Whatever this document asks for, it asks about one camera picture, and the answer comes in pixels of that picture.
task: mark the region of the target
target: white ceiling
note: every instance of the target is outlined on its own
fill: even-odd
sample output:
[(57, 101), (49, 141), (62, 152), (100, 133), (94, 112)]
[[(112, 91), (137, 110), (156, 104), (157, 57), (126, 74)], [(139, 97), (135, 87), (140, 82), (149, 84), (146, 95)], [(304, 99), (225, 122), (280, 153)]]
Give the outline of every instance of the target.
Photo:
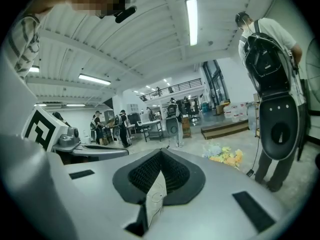
[[(154, 83), (185, 66), (229, 57), (228, 48), (238, 36), (235, 14), (250, 11), (262, 17), (272, 2), (197, 1), (195, 46), (189, 46), (184, 0), (135, 0), (137, 12), (121, 24), (113, 16), (99, 19), (58, 5), (40, 30), (34, 62), (40, 73), (29, 73), (27, 84), (40, 102), (100, 104), (115, 93)], [(111, 85), (80, 80), (80, 73), (109, 80)]]

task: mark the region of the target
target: concrete floor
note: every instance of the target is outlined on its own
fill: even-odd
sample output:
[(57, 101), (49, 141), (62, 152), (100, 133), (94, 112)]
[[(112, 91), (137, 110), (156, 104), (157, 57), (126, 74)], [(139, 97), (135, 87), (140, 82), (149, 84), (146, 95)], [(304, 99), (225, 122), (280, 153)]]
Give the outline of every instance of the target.
[[(138, 153), (144, 150), (154, 150), (158, 148), (165, 148), (170, 145), (170, 149), (180, 150), (188, 152), (195, 156), (202, 156), (202, 154), (208, 149), (210, 145), (219, 145), (221, 147), (230, 147), (232, 152), (237, 149), (243, 152), (243, 161), (239, 166), (239, 169), (246, 174), (254, 163), (258, 138), (250, 130), (236, 133), (233, 135), (215, 138), (211, 140), (205, 140), (201, 134), (201, 127), (209, 126), (217, 123), (224, 122), (224, 116), (213, 116), (211, 112), (201, 115), (201, 120), (191, 125), (191, 138), (184, 139), (183, 147), (176, 147), (173, 138), (165, 138), (162, 141), (149, 140), (145, 142), (143, 134), (134, 134), (135, 138), (132, 141), (132, 146), (128, 148), (130, 154)], [(109, 144), (108, 147), (120, 147), (120, 144), (116, 141)], [(261, 144), (259, 145), (258, 155), (256, 158), (253, 170), (256, 172), (258, 168), (258, 161), (261, 154)], [(287, 179), (284, 181), (282, 188), (275, 192), (274, 195), (282, 201), (283, 205), (288, 209), (294, 208), (308, 197), (310, 190), (315, 183), (318, 176), (318, 169), (315, 164), (315, 157), (320, 153), (320, 148), (312, 143), (307, 143), (304, 146), (301, 160), (297, 162), (295, 159), (290, 170)], [(277, 162), (273, 161), (270, 165), (265, 180), (268, 181), (276, 168)]]

